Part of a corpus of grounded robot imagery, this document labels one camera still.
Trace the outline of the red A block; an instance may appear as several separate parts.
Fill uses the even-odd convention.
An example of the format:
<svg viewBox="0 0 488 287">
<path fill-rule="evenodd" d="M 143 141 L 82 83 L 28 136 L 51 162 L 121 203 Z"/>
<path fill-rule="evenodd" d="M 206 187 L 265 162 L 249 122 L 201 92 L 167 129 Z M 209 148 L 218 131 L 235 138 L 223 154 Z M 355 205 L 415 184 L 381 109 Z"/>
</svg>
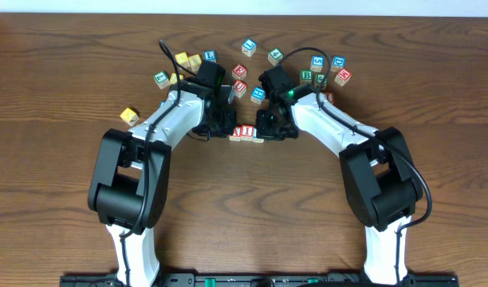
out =
<svg viewBox="0 0 488 287">
<path fill-rule="evenodd" d="M 242 128 L 235 127 L 233 130 L 233 134 L 229 136 L 230 141 L 241 141 L 242 140 Z"/>
</svg>

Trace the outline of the blue 2 block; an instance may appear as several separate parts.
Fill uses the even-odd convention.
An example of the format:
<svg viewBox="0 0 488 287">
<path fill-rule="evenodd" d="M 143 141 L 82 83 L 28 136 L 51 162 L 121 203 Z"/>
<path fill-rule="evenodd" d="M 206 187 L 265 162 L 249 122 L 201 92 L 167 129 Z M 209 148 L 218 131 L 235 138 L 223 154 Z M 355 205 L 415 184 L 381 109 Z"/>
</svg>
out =
<svg viewBox="0 0 488 287">
<path fill-rule="evenodd" d="M 253 142 L 262 144 L 262 143 L 264 143 L 264 141 L 265 141 L 264 139 L 258 138 L 257 129 L 255 128 L 254 129 L 254 135 L 253 135 Z"/>
</svg>

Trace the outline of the red i block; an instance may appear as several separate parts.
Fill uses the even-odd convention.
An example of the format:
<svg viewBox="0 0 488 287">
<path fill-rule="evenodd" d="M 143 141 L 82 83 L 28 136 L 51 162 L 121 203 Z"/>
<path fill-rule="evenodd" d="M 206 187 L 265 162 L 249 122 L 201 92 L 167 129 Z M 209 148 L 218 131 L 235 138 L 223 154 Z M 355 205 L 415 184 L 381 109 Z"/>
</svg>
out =
<svg viewBox="0 0 488 287">
<path fill-rule="evenodd" d="M 326 92 L 325 93 L 326 97 L 327 97 L 327 100 L 331 103 L 331 104 L 334 104 L 335 100 L 334 100 L 334 95 L 331 93 L 331 92 Z"/>
<path fill-rule="evenodd" d="M 254 126 L 242 125 L 241 126 L 241 140 L 252 141 L 254 138 Z"/>
</svg>

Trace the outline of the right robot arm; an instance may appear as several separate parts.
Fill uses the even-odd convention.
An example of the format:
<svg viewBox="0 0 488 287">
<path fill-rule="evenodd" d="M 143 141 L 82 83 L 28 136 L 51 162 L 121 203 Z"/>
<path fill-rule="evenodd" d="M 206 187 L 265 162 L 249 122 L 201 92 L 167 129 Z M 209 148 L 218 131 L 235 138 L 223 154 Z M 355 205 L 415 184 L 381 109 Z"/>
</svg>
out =
<svg viewBox="0 0 488 287">
<path fill-rule="evenodd" d="M 347 202 L 365 227 L 364 275 L 380 285 L 400 285 L 407 277 L 405 234 L 420 199 L 429 199 L 426 181 L 415 168 L 403 134 L 354 120 L 319 88 L 295 85 L 282 66 L 259 81 L 269 101 L 257 112 L 258 137 L 297 138 L 308 132 L 340 160 Z"/>
</svg>

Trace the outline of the blue H block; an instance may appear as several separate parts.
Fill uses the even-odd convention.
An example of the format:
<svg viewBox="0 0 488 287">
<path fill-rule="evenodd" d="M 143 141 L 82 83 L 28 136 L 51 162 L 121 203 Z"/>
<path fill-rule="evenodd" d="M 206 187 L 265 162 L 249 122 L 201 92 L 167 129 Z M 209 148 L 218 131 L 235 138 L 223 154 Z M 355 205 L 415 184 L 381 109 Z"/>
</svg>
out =
<svg viewBox="0 0 488 287">
<path fill-rule="evenodd" d="M 265 97 L 266 97 L 265 91 L 262 88 L 255 86 L 251 92 L 250 100 L 255 104 L 262 104 Z"/>
</svg>

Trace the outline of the red U block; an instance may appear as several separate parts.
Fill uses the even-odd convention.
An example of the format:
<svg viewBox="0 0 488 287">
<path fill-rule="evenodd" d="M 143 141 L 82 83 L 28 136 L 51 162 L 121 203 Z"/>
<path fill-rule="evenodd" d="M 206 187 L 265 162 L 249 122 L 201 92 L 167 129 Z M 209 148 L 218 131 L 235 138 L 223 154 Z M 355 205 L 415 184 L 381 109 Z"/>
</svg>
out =
<svg viewBox="0 0 488 287">
<path fill-rule="evenodd" d="M 247 84 L 244 81 L 236 80 L 233 84 L 234 95 L 242 98 L 247 90 Z"/>
</svg>

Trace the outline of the yellow block middle left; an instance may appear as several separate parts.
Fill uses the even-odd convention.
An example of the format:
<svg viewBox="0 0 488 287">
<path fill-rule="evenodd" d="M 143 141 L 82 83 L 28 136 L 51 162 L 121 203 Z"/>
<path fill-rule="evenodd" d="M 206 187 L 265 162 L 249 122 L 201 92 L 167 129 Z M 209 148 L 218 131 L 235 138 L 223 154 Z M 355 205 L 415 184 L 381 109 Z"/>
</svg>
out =
<svg viewBox="0 0 488 287">
<path fill-rule="evenodd" d="M 170 84 L 171 85 L 175 85 L 178 80 L 183 80 L 183 79 L 184 79 L 184 75 L 183 74 L 177 75 L 176 73 L 172 73 L 169 81 L 170 81 Z"/>
</svg>

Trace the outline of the blue l block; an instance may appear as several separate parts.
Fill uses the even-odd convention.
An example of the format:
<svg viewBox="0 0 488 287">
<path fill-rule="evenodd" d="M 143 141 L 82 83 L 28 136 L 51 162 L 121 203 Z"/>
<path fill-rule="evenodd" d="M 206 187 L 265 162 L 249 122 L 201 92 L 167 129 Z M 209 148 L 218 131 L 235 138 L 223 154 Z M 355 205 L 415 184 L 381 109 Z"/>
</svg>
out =
<svg viewBox="0 0 488 287">
<path fill-rule="evenodd" d="M 216 62 L 217 61 L 217 53 L 215 50 L 207 50 L 203 52 L 203 60 L 204 61 L 211 61 L 211 62 Z"/>
<path fill-rule="evenodd" d="M 256 52 L 256 49 L 257 49 L 257 43 L 251 38 L 246 39 L 242 43 L 242 52 L 248 57 L 252 57 L 253 54 Z"/>
</svg>

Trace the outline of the green 4 block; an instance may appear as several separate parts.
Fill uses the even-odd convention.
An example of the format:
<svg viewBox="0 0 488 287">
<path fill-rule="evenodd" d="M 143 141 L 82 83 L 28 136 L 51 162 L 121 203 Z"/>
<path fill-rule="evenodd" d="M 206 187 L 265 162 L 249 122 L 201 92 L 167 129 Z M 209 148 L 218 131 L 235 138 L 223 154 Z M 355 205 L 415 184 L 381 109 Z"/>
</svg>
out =
<svg viewBox="0 0 488 287">
<path fill-rule="evenodd" d="M 274 48 L 268 52 L 268 61 L 272 66 L 277 65 L 283 57 L 284 53 L 279 48 Z"/>
</svg>

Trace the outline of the yellow block top left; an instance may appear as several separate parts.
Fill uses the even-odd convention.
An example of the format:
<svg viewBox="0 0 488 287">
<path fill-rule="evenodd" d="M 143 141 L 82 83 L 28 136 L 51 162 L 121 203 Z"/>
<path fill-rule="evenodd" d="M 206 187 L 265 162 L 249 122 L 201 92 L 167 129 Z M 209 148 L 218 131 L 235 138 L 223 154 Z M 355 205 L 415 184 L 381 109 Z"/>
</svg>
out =
<svg viewBox="0 0 488 287">
<path fill-rule="evenodd" d="M 186 52 L 177 53 L 175 55 L 175 60 L 180 66 L 186 69 L 189 69 L 191 67 L 189 57 Z"/>
</svg>

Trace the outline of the blue S block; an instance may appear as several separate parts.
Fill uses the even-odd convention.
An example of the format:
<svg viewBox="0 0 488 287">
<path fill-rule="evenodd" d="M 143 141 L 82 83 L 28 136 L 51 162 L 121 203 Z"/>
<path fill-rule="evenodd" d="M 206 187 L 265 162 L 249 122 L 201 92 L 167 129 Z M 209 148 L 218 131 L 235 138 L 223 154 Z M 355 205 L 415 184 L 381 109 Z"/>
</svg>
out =
<svg viewBox="0 0 488 287">
<path fill-rule="evenodd" d="M 319 73 L 322 71 L 323 67 L 325 65 L 325 58 L 323 56 L 312 56 L 311 62 L 310 62 L 310 70 L 316 73 Z"/>
</svg>

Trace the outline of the red M block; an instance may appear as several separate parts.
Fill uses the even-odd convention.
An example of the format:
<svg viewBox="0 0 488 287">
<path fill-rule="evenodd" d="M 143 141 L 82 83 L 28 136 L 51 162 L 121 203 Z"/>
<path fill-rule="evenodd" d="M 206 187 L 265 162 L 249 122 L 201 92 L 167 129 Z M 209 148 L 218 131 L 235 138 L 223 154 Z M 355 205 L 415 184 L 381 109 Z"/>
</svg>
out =
<svg viewBox="0 0 488 287">
<path fill-rule="evenodd" d="M 349 70 L 341 69 L 335 76 L 335 82 L 339 86 L 345 86 L 351 77 L 352 77 L 352 73 Z"/>
</svg>

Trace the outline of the blue D block right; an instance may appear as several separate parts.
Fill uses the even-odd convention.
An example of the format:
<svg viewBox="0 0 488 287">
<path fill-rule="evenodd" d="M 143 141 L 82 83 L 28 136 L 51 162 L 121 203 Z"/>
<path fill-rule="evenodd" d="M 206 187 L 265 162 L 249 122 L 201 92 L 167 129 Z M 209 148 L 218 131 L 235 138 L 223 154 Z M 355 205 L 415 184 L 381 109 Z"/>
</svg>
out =
<svg viewBox="0 0 488 287">
<path fill-rule="evenodd" d="M 346 58 L 341 56 L 334 56 L 330 65 L 330 71 L 337 73 L 345 66 Z"/>
</svg>

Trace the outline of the yellow block far left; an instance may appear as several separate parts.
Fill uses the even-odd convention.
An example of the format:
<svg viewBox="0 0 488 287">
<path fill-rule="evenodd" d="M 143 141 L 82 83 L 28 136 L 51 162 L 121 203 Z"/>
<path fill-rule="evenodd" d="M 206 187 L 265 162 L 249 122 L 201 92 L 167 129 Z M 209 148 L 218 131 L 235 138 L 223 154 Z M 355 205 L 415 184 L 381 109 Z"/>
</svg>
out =
<svg viewBox="0 0 488 287">
<path fill-rule="evenodd" d="M 139 121 L 140 114 L 134 108 L 126 107 L 126 109 L 120 114 L 120 118 L 129 126 L 134 126 Z"/>
</svg>

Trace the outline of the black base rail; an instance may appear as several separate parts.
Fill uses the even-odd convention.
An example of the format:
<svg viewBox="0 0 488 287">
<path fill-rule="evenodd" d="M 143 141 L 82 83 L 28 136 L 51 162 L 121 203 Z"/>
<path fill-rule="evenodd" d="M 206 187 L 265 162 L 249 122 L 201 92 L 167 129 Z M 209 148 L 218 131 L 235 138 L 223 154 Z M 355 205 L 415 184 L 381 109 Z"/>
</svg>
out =
<svg viewBox="0 0 488 287">
<path fill-rule="evenodd" d="M 124 283 L 114 274 L 69 275 L 59 280 L 60 287 L 116 287 Z M 453 275 L 414 275 L 409 273 L 400 283 L 405 287 L 459 287 Z M 364 273 L 328 273 L 326 275 L 195 275 L 167 273 L 153 283 L 157 287 L 296 287 L 296 286 L 373 286 Z"/>
</svg>

